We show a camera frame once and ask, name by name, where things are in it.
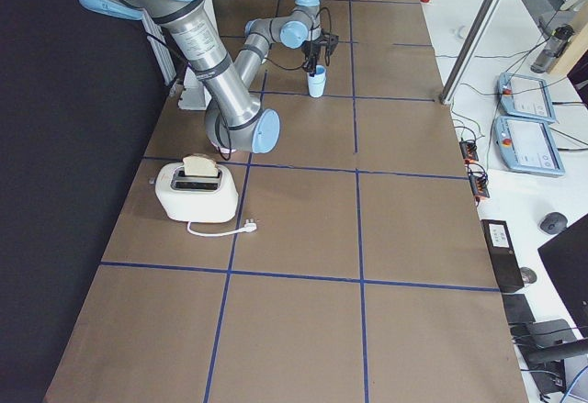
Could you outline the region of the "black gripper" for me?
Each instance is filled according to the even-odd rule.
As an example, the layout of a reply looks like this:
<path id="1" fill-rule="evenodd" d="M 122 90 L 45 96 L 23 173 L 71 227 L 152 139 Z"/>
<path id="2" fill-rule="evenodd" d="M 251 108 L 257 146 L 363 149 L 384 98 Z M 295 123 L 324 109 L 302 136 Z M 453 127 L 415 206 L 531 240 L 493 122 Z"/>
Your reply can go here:
<path id="1" fill-rule="evenodd" d="M 321 51 L 322 41 L 320 39 L 306 40 L 302 44 L 302 52 L 304 54 L 303 65 L 306 66 L 306 73 L 310 76 L 316 74 L 316 67 L 321 56 Z"/>

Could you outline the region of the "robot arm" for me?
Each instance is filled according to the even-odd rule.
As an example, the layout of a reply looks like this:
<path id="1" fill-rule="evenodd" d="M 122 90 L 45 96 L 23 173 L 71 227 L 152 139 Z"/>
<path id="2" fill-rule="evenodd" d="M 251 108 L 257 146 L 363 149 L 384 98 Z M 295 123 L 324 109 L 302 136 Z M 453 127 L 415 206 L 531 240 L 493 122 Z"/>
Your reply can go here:
<path id="1" fill-rule="evenodd" d="M 130 20 L 148 14 L 166 28 L 212 100 L 205 113 L 209 140 L 232 151 L 267 153 L 277 144 L 280 118 L 249 92 L 274 43 L 297 49 L 321 38 L 320 0 L 295 0 L 285 17 L 248 23 L 236 58 L 226 50 L 205 10 L 205 0 L 79 0 L 88 10 Z"/>

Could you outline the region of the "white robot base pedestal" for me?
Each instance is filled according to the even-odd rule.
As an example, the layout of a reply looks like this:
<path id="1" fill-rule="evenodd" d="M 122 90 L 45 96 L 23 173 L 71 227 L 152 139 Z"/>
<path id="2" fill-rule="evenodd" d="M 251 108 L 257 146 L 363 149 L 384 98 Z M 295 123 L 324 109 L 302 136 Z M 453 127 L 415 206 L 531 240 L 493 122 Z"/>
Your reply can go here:
<path id="1" fill-rule="evenodd" d="M 183 79 L 183 90 L 180 94 L 178 107 L 187 111 L 205 111 L 212 100 L 211 94 L 195 73 L 187 67 Z"/>

